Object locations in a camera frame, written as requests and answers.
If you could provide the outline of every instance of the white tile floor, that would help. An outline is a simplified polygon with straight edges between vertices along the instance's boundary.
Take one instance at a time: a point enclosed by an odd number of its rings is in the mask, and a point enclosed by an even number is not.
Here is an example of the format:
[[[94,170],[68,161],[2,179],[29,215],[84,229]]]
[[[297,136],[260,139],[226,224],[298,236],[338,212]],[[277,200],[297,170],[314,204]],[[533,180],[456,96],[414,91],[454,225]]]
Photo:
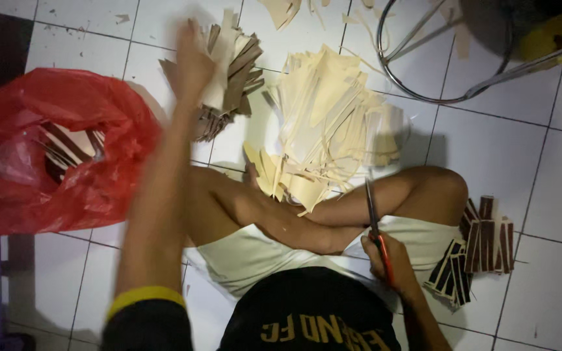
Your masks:
[[[388,19],[392,46],[415,23],[428,0],[397,3]],[[174,56],[174,26],[191,0],[0,0],[0,12],[35,20],[27,71],[46,66],[88,69],[140,84],[169,114],[170,88],[157,59]],[[269,81],[277,76],[288,51],[317,51],[325,43],[377,61],[361,25],[341,23],[341,13],[355,11],[375,28],[376,17],[359,0],[335,0],[320,9],[326,30],[305,10],[290,26],[276,32],[268,13],[256,0],[200,1],[219,21],[224,7],[241,13],[246,33],[261,38],[264,55],[257,64]],[[385,0],[377,0],[377,8]],[[130,21],[117,24],[117,14]],[[443,26],[437,15],[426,33]],[[88,32],[76,28],[87,28]],[[499,59],[472,41],[470,59],[451,52],[453,31],[444,31],[392,63],[392,69],[413,89],[452,98],[489,76]],[[432,164],[464,176],[474,199],[496,196],[518,235],[516,269],[505,276],[475,278],[476,300],[455,314],[435,301],[433,311],[456,350],[562,350],[562,67],[497,85],[477,98],[444,107],[400,97],[383,76],[370,73],[368,86],[388,92],[389,102],[405,109],[414,133],[402,151],[402,166]],[[244,168],[241,145],[275,152],[278,119],[261,92],[251,97],[254,115],[238,117],[216,140],[194,149],[197,165],[212,164],[239,179]],[[111,297],[115,265],[124,224],[92,230],[3,241],[3,258],[14,268],[2,282],[11,331],[34,334],[39,350],[97,350],[102,318]],[[217,347],[232,313],[214,286],[191,266],[183,265],[183,294],[199,351]],[[394,321],[403,346],[402,316]]]

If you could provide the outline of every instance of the white shorts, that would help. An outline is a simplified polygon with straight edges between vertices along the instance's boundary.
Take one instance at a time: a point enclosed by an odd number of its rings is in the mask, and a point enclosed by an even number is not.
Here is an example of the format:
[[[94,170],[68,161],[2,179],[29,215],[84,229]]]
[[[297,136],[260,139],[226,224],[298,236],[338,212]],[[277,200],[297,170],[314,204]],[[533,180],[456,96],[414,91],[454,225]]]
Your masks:
[[[444,226],[423,220],[387,215],[379,228],[404,243],[416,270],[432,269],[443,257],[450,241],[460,238],[458,227]],[[295,250],[264,235],[254,224],[212,243],[183,250],[183,254],[203,276],[220,285],[227,297],[239,299],[254,284],[282,270],[301,267],[327,267],[359,280],[381,298],[380,282],[370,273],[370,260],[363,251],[359,234],[339,256],[318,255]]]

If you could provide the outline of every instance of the bare leg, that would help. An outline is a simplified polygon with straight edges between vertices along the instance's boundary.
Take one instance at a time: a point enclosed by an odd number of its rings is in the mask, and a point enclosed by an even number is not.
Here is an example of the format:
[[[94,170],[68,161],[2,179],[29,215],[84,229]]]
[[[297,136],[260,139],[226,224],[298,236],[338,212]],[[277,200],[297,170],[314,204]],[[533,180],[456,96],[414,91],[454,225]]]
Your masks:
[[[264,234],[294,249],[331,254],[344,250],[363,230],[358,226],[327,227],[299,218],[259,189],[213,169],[192,167],[191,176],[191,239],[196,246],[255,224]]]
[[[457,226],[468,190],[457,173],[439,167],[414,167],[374,183],[377,215],[395,215]],[[370,222],[364,187],[323,201],[306,215],[324,226],[362,226]]]

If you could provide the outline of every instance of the red plastic bag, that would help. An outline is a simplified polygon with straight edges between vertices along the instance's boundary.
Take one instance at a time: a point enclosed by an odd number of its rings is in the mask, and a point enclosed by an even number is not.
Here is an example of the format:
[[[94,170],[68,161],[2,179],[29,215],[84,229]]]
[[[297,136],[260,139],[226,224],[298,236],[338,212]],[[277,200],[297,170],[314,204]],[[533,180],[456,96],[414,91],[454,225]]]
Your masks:
[[[45,122],[104,132],[103,160],[68,168],[58,185],[34,141]],[[143,99],[118,79],[38,68],[0,88],[0,235],[123,221],[160,133]]]

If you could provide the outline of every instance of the black t-shirt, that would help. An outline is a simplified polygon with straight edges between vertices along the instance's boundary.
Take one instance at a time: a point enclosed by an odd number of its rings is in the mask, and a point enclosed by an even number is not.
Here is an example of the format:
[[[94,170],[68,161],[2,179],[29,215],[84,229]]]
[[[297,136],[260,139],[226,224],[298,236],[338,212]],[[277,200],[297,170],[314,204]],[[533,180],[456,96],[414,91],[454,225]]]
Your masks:
[[[400,350],[392,313],[361,283],[324,267],[278,272],[240,299],[219,350]],[[105,327],[102,350],[191,350],[183,307],[144,300]]]

